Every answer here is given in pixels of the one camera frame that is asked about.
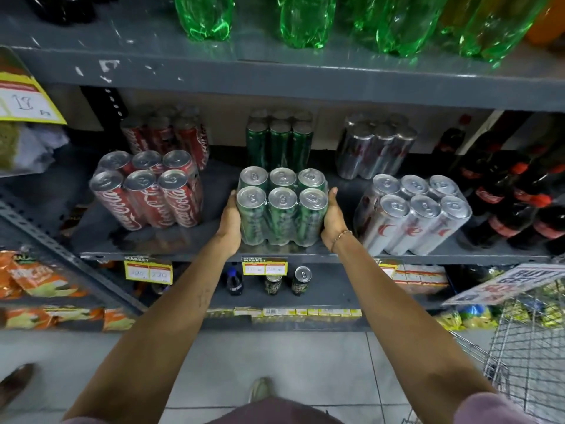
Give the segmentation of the person's left hand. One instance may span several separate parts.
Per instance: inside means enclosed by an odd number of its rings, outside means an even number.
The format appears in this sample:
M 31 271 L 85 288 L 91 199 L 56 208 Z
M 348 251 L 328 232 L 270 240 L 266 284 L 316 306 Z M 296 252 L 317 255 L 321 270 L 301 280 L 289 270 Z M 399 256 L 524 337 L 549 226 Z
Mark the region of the person's left hand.
M 221 255 L 225 258 L 233 256 L 238 251 L 242 242 L 241 215 L 239 219 L 228 219 L 225 215 L 224 207 L 215 236 L 220 244 Z

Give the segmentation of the green can six-pack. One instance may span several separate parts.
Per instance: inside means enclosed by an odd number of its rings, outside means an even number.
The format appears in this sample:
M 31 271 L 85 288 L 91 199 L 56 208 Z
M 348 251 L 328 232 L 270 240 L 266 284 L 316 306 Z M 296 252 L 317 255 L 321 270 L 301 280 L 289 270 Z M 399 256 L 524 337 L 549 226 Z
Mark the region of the green can six-pack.
M 307 167 L 314 135 L 314 115 L 309 110 L 251 111 L 245 129 L 247 162 L 266 170 Z
M 320 237 L 328 209 L 328 182 L 322 171 L 306 168 L 294 172 L 258 166 L 239 175 L 236 205 L 244 244 L 308 248 Z

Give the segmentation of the person's left forearm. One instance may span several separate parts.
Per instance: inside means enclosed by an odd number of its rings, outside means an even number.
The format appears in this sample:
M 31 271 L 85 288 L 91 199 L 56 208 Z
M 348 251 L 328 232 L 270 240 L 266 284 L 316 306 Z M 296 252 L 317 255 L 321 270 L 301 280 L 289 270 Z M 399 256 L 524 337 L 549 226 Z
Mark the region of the person's left forearm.
M 117 341 L 61 424 L 159 424 L 227 258 L 214 237 L 169 291 Z

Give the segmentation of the silver can six-pack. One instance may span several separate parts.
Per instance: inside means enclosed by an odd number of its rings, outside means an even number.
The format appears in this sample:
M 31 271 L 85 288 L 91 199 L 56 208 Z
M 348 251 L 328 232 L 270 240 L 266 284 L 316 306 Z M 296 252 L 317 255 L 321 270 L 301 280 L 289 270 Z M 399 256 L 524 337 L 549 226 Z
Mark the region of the silver can six-pack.
M 345 180 L 395 176 L 417 139 L 417 130 L 402 114 L 350 113 L 335 154 L 337 174 Z
M 377 173 L 353 216 L 353 232 L 371 256 L 427 256 L 473 216 L 456 182 L 444 175 Z

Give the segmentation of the small dark blue-capped bottle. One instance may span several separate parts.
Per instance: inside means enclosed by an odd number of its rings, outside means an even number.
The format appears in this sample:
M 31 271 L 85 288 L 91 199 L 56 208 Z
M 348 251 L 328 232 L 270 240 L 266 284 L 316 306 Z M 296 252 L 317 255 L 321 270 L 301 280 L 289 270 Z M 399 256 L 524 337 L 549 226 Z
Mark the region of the small dark blue-capped bottle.
M 227 268 L 225 273 L 225 286 L 231 296 L 240 296 L 244 291 L 244 284 L 241 275 L 235 266 Z

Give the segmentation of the red can six-pack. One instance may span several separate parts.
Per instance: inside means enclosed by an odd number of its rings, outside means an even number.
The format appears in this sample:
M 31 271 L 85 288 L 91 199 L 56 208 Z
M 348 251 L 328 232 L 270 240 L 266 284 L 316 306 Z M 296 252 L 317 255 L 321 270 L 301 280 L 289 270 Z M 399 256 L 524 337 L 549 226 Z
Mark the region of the red can six-pack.
M 199 171 L 207 167 L 210 146 L 201 110 L 191 105 L 140 105 L 119 122 L 133 155 L 187 151 Z
M 202 222 L 200 168 L 185 150 L 165 155 L 154 150 L 107 153 L 99 160 L 89 188 L 129 231 L 145 226 L 191 228 Z

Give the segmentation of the row of small cartons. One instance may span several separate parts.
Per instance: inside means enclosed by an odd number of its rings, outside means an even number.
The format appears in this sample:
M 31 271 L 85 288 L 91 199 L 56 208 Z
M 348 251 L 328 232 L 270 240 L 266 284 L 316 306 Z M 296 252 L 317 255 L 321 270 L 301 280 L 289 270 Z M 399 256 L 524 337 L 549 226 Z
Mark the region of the row of small cartons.
M 435 264 L 400 264 L 392 279 L 410 294 L 436 294 L 450 286 L 444 266 Z

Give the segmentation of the row of yellow shelf labels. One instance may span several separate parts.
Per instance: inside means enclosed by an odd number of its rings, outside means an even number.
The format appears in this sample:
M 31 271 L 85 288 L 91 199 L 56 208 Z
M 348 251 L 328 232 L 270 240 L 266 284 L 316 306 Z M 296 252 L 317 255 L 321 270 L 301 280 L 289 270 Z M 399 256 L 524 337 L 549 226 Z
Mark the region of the row of yellow shelf labels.
M 208 309 L 208 318 L 250 317 L 252 320 L 272 321 L 302 321 L 319 319 L 331 321 L 334 319 L 359 319 L 363 316 L 361 309 L 349 308 L 288 308 L 288 307 L 217 307 Z

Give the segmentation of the grey metal shelf unit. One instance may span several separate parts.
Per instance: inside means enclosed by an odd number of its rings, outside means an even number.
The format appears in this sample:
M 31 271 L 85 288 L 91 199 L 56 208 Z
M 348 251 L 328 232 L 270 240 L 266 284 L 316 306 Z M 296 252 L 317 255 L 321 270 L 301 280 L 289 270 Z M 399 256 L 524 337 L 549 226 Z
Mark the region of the grey metal shelf unit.
M 123 1 L 103 6 L 92 24 L 60 27 L 39 20 L 24 0 L 0 0 L 0 47 L 13 50 L 40 84 L 565 113 L 565 56 L 522 44 L 497 68 L 434 47 L 415 60 L 372 55 L 343 36 L 332 37 L 329 48 L 315 55 L 277 43 L 250 20 L 233 43 L 202 46 L 181 35 L 165 4 Z M 212 219 L 192 232 L 143 229 L 119 235 L 123 242 L 111 241 L 117 222 L 95 204 L 71 249 L 32 220 L 38 210 L 3 190 L 0 249 L 23 249 L 53 263 L 94 287 L 99 299 L 139 314 L 145 306 L 87 262 L 126 256 L 190 262 L 215 232 L 228 188 L 224 184 L 211 193 L 206 204 Z

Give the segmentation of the group of dark cola bottles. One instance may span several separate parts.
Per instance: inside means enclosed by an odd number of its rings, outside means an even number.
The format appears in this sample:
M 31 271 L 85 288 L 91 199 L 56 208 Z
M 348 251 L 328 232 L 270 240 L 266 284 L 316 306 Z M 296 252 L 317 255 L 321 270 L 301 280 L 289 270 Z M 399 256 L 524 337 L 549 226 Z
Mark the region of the group of dark cola bottles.
M 507 141 L 532 116 L 529 111 L 503 111 L 489 127 L 478 132 L 463 155 L 464 134 L 442 137 L 433 151 L 433 168 L 446 168 L 468 204 L 470 221 L 457 242 L 468 250 L 491 249 L 516 239 L 533 223 L 539 211 L 551 204 L 545 188 L 565 170 L 561 162 L 542 159 L 552 147 L 547 140 L 504 150 Z

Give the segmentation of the pile of yellow snack packets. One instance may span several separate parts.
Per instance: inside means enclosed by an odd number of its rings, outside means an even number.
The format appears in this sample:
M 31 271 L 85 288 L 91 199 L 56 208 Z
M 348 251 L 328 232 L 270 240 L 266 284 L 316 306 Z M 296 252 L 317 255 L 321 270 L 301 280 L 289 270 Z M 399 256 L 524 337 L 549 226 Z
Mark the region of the pile of yellow snack packets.
M 444 329 L 459 332 L 467 329 L 495 329 L 502 306 L 465 305 L 436 313 L 432 318 Z

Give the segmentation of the pile of orange snack packets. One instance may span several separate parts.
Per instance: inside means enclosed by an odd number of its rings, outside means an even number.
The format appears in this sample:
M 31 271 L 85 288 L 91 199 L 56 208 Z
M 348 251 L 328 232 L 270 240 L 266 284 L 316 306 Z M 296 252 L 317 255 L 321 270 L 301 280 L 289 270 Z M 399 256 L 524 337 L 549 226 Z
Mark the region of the pile of orange snack packets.
M 134 322 L 52 266 L 19 251 L 0 250 L 0 329 L 122 332 Z

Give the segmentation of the mauve shorts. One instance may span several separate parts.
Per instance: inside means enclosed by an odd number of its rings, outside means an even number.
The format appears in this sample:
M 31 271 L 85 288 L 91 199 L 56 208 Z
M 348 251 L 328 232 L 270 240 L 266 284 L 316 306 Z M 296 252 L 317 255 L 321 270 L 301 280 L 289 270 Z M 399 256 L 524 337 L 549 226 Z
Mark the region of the mauve shorts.
M 234 408 L 208 424 L 344 424 L 327 412 L 278 397 Z

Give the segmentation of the dark plastic bottle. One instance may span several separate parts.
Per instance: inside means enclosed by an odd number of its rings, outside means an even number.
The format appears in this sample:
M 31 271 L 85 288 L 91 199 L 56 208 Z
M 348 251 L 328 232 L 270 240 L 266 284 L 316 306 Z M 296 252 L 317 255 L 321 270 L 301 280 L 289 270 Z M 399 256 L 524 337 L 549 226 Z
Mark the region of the dark plastic bottle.
M 97 18 L 92 0 L 24 0 L 40 20 L 54 25 L 87 24 Z

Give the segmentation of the brown shoe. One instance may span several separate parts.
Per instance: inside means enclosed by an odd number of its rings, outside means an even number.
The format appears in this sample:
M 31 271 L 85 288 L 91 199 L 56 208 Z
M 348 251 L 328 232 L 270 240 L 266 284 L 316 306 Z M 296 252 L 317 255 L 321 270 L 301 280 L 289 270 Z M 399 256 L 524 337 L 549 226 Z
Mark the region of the brown shoe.
M 35 363 L 25 363 L 0 381 L 0 412 L 26 389 L 35 370 Z

